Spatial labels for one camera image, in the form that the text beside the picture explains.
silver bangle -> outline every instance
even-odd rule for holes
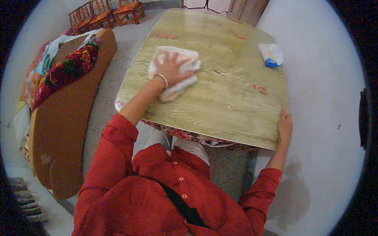
[[[166,88],[168,88],[168,80],[167,80],[167,78],[165,78],[164,75],[162,75],[162,74],[157,74],[157,73],[153,76],[153,78],[155,78],[155,77],[157,77],[157,76],[160,76],[160,77],[162,77],[162,78],[164,79],[164,82],[166,83]]]

person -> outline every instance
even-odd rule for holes
[[[72,235],[262,234],[293,127],[286,111],[278,122],[275,155],[239,202],[210,181],[208,156],[199,143],[174,137],[169,152],[159,142],[164,134],[154,130],[132,160],[138,136],[135,125],[166,84],[172,86],[191,76],[192,72],[178,71],[185,62],[178,62],[177,54],[169,58],[168,53],[162,65],[155,60],[159,75],[103,130],[79,191]],[[198,221],[190,221],[192,216]]]

black cable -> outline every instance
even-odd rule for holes
[[[213,12],[215,12],[215,13],[218,13],[218,14],[222,14],[222,13],[227,13],[226,11],[222,11],[222,12],[217,12],[217,11],[214,11],[213,9],[210,9],[209,8],[209,0],[206,0],[206,4],[205,4],[205,6],[204,7],[202,7],[202,8],[188,8],[188,7],[186,7],[186,6],[184,6],[186,9],[209,9],[209,10],[211,10],[211,11],[213,11]]]

wooden table top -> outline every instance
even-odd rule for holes
[[[265,66],[258,43],[267,33],[225,16],[169,9],[139,49],[116,100],[128,102],[148,81],[157,46],[198,51],[198,82],[173,102],[153,102],[143,119],[211,137],[275,149],[281,108],[287,108],[282,65]],[[266,88],[267,94],[254,87]]]

blue and white plastic packet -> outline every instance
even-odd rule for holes
[[[278,46],[273,44],[259,43],[259,49],[267,67],[279,67],[282,64],[282,52]]]

